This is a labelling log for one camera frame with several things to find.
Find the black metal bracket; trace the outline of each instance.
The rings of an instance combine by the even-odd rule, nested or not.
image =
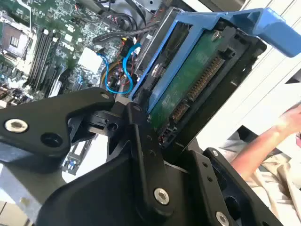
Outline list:
[[[0,111],[0,161],[37,172],[53,172],[70,150],[70,134],[77,124],[68,120],[95,110],[110,110],[114,98],[91,88]],[[18,119],[23,125],[10,123]],[[25,126],[22,132],[16,128]]]
[[[101,88],[6,108],[0,120],[0,161],[38,173],[58,170],[71,144],[109,137],[107,163],[56,190],[37,225],[281,225],[216,150],[164,162],[144,110]]]

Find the green circuit board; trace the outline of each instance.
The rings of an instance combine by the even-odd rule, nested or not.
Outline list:
[[[162,97],[152,109],[150,118],[153,128],[159,129],[168,120],[206,69],[208,61],[222,42],[222,36],[212,41],[214,32],[206,31],[203,33]]]
[[[60,34],[53,65],[54,67],[59,67],[62,71],[66,68],[72,68],[68,91],[75,91],[72,87],[74,87],[73,84],[76,83],[79,75],[82,77],[81,84],[83,89],[98,86],[100,75],[105,65],[102,64],[97,73],[92,73],[89,70],[81,68],[78,65],[78,61],[84,48],[89,48],[93,51],[105,48],[104,52],[108,60],[113,62],[119,52],[120,42],[111,41],[105,47],[101,47],[93,45],[92,39],[97,35],[114,31],[117,27],[111,26],[110,21],[107,19],[96,23],[74,22],[73,19],[83,16],[87,16],[89,19],[97,18],[95,13],[86,8],[82,9],[81,13],[79,13],[75,8],[75,0],[28,0],[27,4],[32,8],[32,27],[36,29],[37,36],[39,36],[39,32],[42,29]],[[29,26],[29,10],[21,6],[16,0],[1,0],[0,10],[7,12],[7,15],[16,22]],[[2,27],[3,23],[0,23],[0,38],[2,36]],[[9,67],[9,62],[3,57],[0,57],[0,63],[7,64],[7,67]],[[12,77],[11,73],[11,70],[2,72],[0,69],[2,78]],[[31,95],[35,96],[36,99],[40,99],[42,96],[33,93]]]

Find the bolt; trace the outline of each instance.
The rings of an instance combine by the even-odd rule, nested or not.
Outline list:
[[[28,129],[26,122],[20,119],[10,119],[4,124],[6,130],[12,133],[23,133]]]
[[[228,219],[226,218],[226,216],[222,212],[217,211],[215,216],[216,216],[217,221],[222,226],[229,226],[229,221],[228,221]]]
[[[216,31],[214,32],[214,34],[212,35],[211,41],[216,41],[221,35],[220,31]]]
[[[218,153],[217,153],[216,150],[213,150],[212,152],[213,152],[213,154],[214,154],[216,157],[218,156]]]
[[[163,188],[157,188],[154,191],[155,199],[162,205],[167,205],[169,203],[168,193]]]
[[[106,95],[105,93],[102,93],[102,97],[103,98],[106,98],[106,99],[109,99],[110,97],[108,95]]]

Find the black cable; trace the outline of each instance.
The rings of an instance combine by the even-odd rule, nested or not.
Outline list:
[[[134,25],[135,25],[135,27],[136,27],[136,30],[138,29],[138,25],[137,25],[137,22],[136,22],[136,20],[132,17],[132,16],[130,16],[130,15],[128,15],[128,14],[125,14],[125,13],[113,13],[113,14],[111,14],[112,16],[121,16],[121,17],[127,17],[127,18],[129,18],[129,20],[130,20],[130,24],[132,25],[132,27],[133,27],[133,23],[132,23],[132,21],[134,22]]]
[[[139,9],[139,7],[132,0],[126,0],[126,2],[139,14],[139,16],[142,18],[144,22],[144,25],[146,26],[145,16],[143,15],[143,12]]]
[[[158,25],[154,24],[152,26],[145,27],[143,29],[136,30],[136,31],[111,32],[111,33],[107,33],[107,34],[98,35],[97,37],[93,38],[92,42],[95,45],[102,45],[104,42],[110,41],[110,40],[112,40],[113,38],[116,38],[116,37],[133,36],[133,35],[136,35],[136,34],[141,34],[141,33],[145,33],[145,32],[154,30],[156,28],[158,28]]]
[[[109,3],[109,10],[110,10],[110,8],[111,8],[111,0],[105,0],[105,1]],[[136,20],[132,16],[130,16],[128,14],[125,14],[125,13],[110,13],[109,10],[107,10],[106,7],[104,7],[102,5],[102,3],[105,3],[105,1],[94,0],[94,2],[96,3],[96,5],[98,5],[98,7],[101,9],[101,13],[104,14],[105,17],[108,17],[108,16],[123,17],[131,25],[131,29],[130,30],[133,29],[133,23],[136,26],[136,30],[138,29],[137,22],[136,22]]]

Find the cable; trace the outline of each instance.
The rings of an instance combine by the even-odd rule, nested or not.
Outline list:
[[[130,24],[133,26],[133,23],[134,23],[134,25],[136,27],[136,30],[138,29],[138,24],[137,24],[136,20],[132,16],[130,16],[128,14],[125,14],[125,13],[112,13],[111,15],[112,16],[127,17],[129,19]]]
[[[107,42],[108,40],[111,40],[113,37],[126,37],[126,36],[133,36],[140,33],[145,33],[151,30],[154,30],[158,28],[157,24],[153,24],[149,27],[145,27],[140,30],[131,31],[131,32],[111,32],[107,34],[98,35],[97,37],[93,38],[92,43],[94,45],[101,45],[100,43]]]
[[[109,72],[110,72],[110,71],[111,71],[118,63],[119,63],[119,61],[112,63],[111,66],[110,66],[110,68],[109,68]],[[102,78],[102,80],[101,80],[101,82],[100,82],[100,84],[99,84],[99,87],[101,87],[101,85],[103,84],[103,81],[104,81],[104,79],[105,79],[104,73],[101,75],[101,78]]]
[[[139,16],[141,17],[141,19],[144,22],[144,25],[146,26],[145,16],[144,16],[143,12],[140,10],[140,8],[133,2],[133,0],[126,0],[126,2],[139,14]]]
[[[141,44],[140,44],[140,43],[137,43],[136,45],[133,45],[133,46],[130,48],[129,52],[127,53],[127,56],[123,59],[123,62],[122,62],[123,71],[124,71],[124,73],[126,74],[126,76],[128,77],[128,79],[129,79],[129,81],[130,81],[130,87],[129,87],[128,90],[125,91],[125,92],[116,92],[116,91],[114,91],[114,90],[111,90],[111,89],[108,87],[109,61],[108,61],[108,59],[107,59],[104,55],[102,55],[102,54],[100,54],[100,53],[97,53],[97,55],[100,56],[100,57],[104,60],[106,66],[107,66],[107,72],[106,72],[106,76],[105,76],[105,86],[106,86],[106,88],[108,89],[109,92],[115,93],[115,94],[127,94],[127,93],[129,93],[129,92],[132,90],[132,88],[133,88],[133,80],[132,80],[132,78],[130,77],[130,75],[128,74],[128,72],[127,72],[127,61],[128,61],[128,58],[131,56],[131,54],[132,54],[138,47],[141,47]]]
[[[133,71],[134,71],[134,54],[132,55],[132,66],[131,66],[131,75],[130,77],[133,76]],[[123,83],[122,85],[127,85],[130,82],[130,80],[128,80],[126,83]]]

